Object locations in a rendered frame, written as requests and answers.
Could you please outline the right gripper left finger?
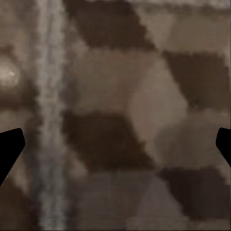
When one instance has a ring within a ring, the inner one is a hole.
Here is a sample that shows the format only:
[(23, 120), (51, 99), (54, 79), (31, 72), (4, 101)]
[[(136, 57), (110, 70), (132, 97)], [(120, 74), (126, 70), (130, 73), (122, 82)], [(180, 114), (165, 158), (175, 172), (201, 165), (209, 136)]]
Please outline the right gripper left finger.
[(20, 128), (0, 133), (0, 186), (25, 147)]

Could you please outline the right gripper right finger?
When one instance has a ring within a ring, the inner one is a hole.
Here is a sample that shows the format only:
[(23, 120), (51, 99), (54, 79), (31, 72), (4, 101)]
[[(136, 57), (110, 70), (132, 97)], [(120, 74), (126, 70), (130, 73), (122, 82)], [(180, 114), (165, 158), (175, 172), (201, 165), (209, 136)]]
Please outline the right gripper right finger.
[(231, 166), (231, 130), (220, 128), (218, 131), (216, 146)]

